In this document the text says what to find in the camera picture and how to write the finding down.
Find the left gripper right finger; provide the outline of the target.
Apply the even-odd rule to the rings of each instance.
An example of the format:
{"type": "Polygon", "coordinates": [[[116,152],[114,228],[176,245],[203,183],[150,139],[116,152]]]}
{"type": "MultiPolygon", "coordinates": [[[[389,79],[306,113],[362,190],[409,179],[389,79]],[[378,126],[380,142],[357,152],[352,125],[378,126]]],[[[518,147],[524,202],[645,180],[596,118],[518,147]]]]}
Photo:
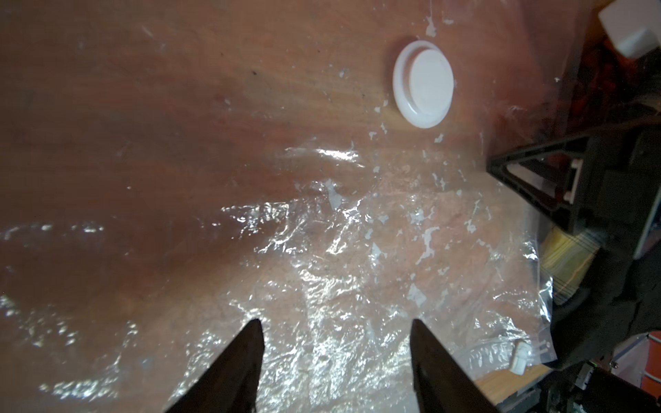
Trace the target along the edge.
{"type": "Polygon", "coordinates": [[[499,411],[417,318],[411,325],[410,349],[413,387],[421,412],[499,411]]]}

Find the clear plastic vacuum bag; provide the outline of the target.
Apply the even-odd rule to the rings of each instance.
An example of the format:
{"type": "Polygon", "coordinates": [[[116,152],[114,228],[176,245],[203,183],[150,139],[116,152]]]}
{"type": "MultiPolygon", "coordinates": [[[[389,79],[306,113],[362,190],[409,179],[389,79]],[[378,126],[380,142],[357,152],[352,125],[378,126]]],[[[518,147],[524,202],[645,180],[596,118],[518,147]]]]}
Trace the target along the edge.
{"type": "Polygon", "coordinates": [[[554,356],[538,214],[485,160],[554,127],[589,1],[4,1],[1,409],[160,412],[253,318],[261,412],[415,411],[554,356]],[[430,129],[392,72],[454,73],[430,129]]]}

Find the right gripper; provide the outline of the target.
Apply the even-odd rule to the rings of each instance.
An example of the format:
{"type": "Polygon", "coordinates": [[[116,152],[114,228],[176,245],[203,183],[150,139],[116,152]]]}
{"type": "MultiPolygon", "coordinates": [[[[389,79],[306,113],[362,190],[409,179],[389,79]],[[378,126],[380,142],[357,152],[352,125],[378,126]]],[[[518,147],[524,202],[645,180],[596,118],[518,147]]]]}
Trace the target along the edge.
{"type": "Polygon", "coordinates": [[[660,116],[610,121],[489,158],[486,171],[571,235],[641,258],[659,242],[660,116]]]}

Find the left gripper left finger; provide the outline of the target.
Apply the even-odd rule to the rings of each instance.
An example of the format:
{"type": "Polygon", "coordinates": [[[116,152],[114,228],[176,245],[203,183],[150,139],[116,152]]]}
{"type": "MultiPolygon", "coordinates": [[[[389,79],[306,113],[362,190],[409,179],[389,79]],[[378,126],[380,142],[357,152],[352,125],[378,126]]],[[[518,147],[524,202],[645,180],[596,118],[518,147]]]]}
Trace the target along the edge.
{"type": "Polygon", "coordinates": [[[255,412],[263,353],[263,327],[255,318],[167,411],[255,412]]]}

